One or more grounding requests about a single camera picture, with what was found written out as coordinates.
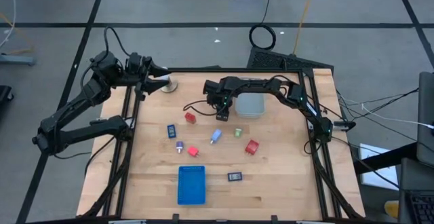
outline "wooden tabletop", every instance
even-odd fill
[[[316,69],[314,72],[319,102],[340,113],[330,70]],[[228,75],[269,79],[276,74],[174,73],[171,77],[179,83],[175,92],[157,91],[141,104],[123,218],[171,219],[172,214],[178,213],[181,219],[270,220],[272,214],[279,220],[321,219],[312,159],[303,151],[303,145],[308,141],[306,122],[298,110],[286,107],[274,96],[266,94],[266,111],[260,119],[241,119],[232,106],[228,122],[194,111],[190,112],[196,115],[197,123],[186,122],[182,108],[189,102],[205,99],[202,94],[205,80],[219,81]],[[282,75],[298,83],[296,74]],[[104,103],[101,116],[119,115],[124,96],[125,89],[113,90],[112,97]],[[214,112],[206,102],[195,107],[205,113]],[[331,113],[324,116],[332,121],[338,119]],[[176,127],[177,137],[173,139],[167,137],[167,125],[170,124]],[[210,137],[217,128],[223,131],[222,138],[211,145]],[[241,138],[234,137],[235,128],[243,129]],[[334,136],[347,139],[344,132],[334,132]],[[97,138],[93,152],[109,138]],[[255,155],[244,153],[250,139],[260,144]],[[176,151],[176,141],[184,141],[185,149],[181,154]],[[200,156],[191,157],[186,152],[189,146],[198,148]],[[106,187],[113,151],[114,143],[90,165],[77,214],[88,210]],[[332,140],[329,151],[337,188],[354,209],[364,215],[348,145]],[[188,165],[206,167],[207,193],[203,206],[177,204],[178,168]],[[229,172],[242,172],[243,180],[228,182]],[[113,200],[117,199],[117,194],[116,189]],[[328,191],[326,197],[332,216]],[[111,213],[114,213],[115,205],[115,202],[111,204]]]

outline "red cube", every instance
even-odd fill
[[[189,150],[188,150],[188,153],[189,153],[191,156],[196,157],[196,156],[199,155],[199,150],[196,149],[196,147],[190,146],[190,147],[189,147]]]
[[[194,115],[190,114],[189,112],[187,112],[187,113],[185,114],[185,119],[186,119],[187,122],[189,122],[189,123],[192,123],[192,124],[196,123],[196,117],[195,117]]]
[[[247,147],[245,148],[245,151],[251,155],[254,155],[256,153],[256,150],[258,150],[258,147],[259,143],[250,140],[249,144],[247,144]]]

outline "concrete floor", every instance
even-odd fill
[[[271,0],[266,22],[298,22],[306,0]],[[17,22],[87,22],[94,0],[17,0]],[[433,0],[410,0],[421,23],[434,22]],[[102,0],[96,22],[258,22],[267,0]],[[11,0],[0,0],[0,11],[12,18]],[[401,0],[312,0],[306,22],[411,23]],[[0,29],[0,39],[5,36]],[[0,65],[0,84],[13,87],[16,99],[0,122],[0,219],[12,223],[18,216],[39,151],[32,145],[39,122],[56,110],[84,29],[25,28],[35,43],[33,67]],[[129,52],[152,56],[168,67],[245,67],[250,53],[249,28],[117,29]],[[276,52],[290,53],[296,29],[276,28]],[[434,30],[424,29],[429,41]],[[258,30],[258,44],[270,37]],[[123,60],[115,38],[111,50]],[[14,36],[2,49],[23,48]],[[92,29],[71,91],[79,91],[78,79],[88,59],[104,48],[102,29]],[[303,29],[297,55],[335,66],[340,92],[353,100],[369,100],[404,93],[418,86],[421,71],[433,67],[414,29]],[[84,126],[98,117],[100,107],[86,111],[70,128]],[[417,95],[383,109],[381,115],[417,120]],[[412,124],[380,121],[408,136],[416,137]],[[349,133],[352,143],[393,149],[410,141],[359,119]],[[92,142],[68,148],[62,155],[89,151]],[[50,158],[29,221],[74,217],[88,155],[71,160]],[[367,212],[375,215],[392,191],[361,187]]]

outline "blue tray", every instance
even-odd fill
[[[205,204],[205,166],[180,166],[178,173],[178,204]]]

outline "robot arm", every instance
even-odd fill
[[[88,127],[69,132],[61,129],[90,107],[109,99],[111,88],[135,86],[136,97],[144,100],[144,92],[151,94],[168,83],[165,80],[150,79],[149,75],[159,77],[170,72],[156,66],[151,57],[140,56],[137,53],[131,54],[127,59],[125,69],[111,52],[101,52],[95,59],[91,59],[91,62],[94,74],[83,86],[80,94],[52,116],[41,121],[38,133],[32,141],[38,145],[42,153],[60,153],[69,145],[105,134],[127,139],[131,136],[130,127],[121,116],[94,121]]]
[[[280,92],[281,87],[287,89],[287,94]],[[333,123],[322,117],[319,111],[307,99],[304,87],[290,80],[280,79],[240,79],[238,77],[225,77],[219,83],[206,80],[203,93],[207,94],[207,103],[216,108],[216,119],[227,121],[229,107],[233,97],[239,94],[268,93],[274,95],[279,102],[293,109],[298,109],[313,125],[315,138],[329,142],[332,138]]]

